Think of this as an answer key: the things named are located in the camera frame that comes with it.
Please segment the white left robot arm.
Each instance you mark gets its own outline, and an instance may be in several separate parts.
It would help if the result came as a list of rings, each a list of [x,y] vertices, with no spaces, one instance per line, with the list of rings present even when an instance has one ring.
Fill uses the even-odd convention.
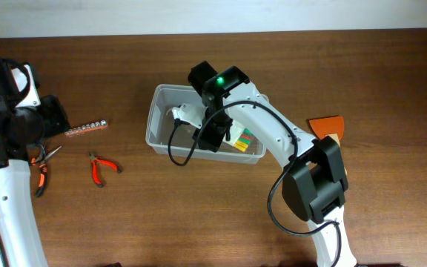
[[[30,148],[68,131],[57,96],[38,95],[31,66],[0,58],[0,266],[46,266],[30,193]]]

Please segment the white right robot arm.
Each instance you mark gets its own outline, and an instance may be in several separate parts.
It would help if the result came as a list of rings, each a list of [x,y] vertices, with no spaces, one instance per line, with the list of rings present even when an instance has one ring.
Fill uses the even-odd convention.
[[[193,67],[188,82],[207,108],[196,147],[216,152],[230,136],[233,122],[245,126],[274,156],[282,173],[267,198],[272,209],[275,191],[289,209],[308,224],[318,266],[356,266],[344,226],[348,180],[338,143],[297,128],[276,110],[238,67],[221,73],[207,62]]]

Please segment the clear plastic container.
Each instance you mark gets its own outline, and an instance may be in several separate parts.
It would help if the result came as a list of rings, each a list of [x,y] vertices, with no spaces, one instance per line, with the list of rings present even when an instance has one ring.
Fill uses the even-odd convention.
[[[189,86],[160,84],[154,91],[148,115],[146,143],[158,154],[172,154],[176,161],[182,162],[188,155],[194,142],[195,127],[181,125],[173,133],[174,118],[166,114],[168,109],[181,104],[204,107],[199,94]],[[241,152],[223,143],[214,153],[209,150],[196,149],[192,159],[206,159],[222,162],[256,164],[266,154],[266,147],[253,138],[246,152]]]

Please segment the orange scraper with wooden handle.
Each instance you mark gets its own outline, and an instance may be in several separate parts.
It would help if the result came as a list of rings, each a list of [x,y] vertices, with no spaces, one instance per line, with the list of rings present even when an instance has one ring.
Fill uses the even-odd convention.
[[[343,116],[325,116],[307,120],[312,134],[317,140],[326,137],[332,138],[338,146],[341,146],[340,140],[345,131],[345,120]]]

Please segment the clear box of coloured bits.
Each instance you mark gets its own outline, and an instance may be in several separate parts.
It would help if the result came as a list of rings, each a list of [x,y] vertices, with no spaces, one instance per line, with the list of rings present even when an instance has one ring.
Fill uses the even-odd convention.
[[[223,142],[244,153],[252,143],[253,137],[254,135],[245,126],[234,120],[230,127],[230,139],[227,140],[225,136]]]

